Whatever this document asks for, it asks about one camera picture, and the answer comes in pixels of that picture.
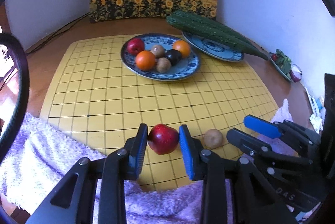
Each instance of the yellow mat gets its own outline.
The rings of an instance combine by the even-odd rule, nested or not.
[[[136,135],[141,122],[149,130],[164,123],[187,124],[193,137],[211,128],[253,134],[243,118],[269,120],[278,108],[246,62],[230,63],[201,53],[201,68],[179,82],[138,76],[120,59],[121,46],[135,35],[81,40],[70,45],[51,81],[40,117],[68,136],[108,155]],[[236,159],[242,152],[227,142],[214,150]],[[172,189],[190,183],[180,148],[157,155],[147,146],[139,183],[146,190]]]

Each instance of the braided black tube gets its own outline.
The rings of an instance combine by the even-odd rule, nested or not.
[[[15,109],[0,138],[1,163],[16,138],[27,110],[29,98],[29,70],[26,54],[20,42],[14,36],[11,34],[0,34],[0,44],[7,46],[7,48],[11,51],[11,58],[18,70],[19,79],[19,93]]]

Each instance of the sunflower field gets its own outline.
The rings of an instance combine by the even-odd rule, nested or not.
[[[217,0],[90,0],[90,21],[124,18],[165,18],[175,10],[215,19]]]

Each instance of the lavender blanket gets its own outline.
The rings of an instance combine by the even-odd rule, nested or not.
[[[287,100],[273,121],[292,121]],[[280,140],[271,140],[274,151],[292,155],[293,150]],[[32,214],[57,182],[81,157],[91,160],[105,157],[72,140],[39,118],[26,114],[20,132],[0,166],[0,191]],[[136,182],[125,182],[127,223],[172,224],[199,222],[202,182],[175,190],[142,192]],[[95,198],[98,208],[99,194]],[[97,223],[97,212],[94,221]]]

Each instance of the orange fruit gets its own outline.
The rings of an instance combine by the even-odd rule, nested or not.
[[[187,58],[190,55],[191,47],[190,45],[183,40],[176,40],[172,45],[172,49],[178,50],[181,52],[183,59]]]
[[[144,50],[137,54],[135,63],[140,70],[149,71],[155,66],[156,58],[152,52]]]

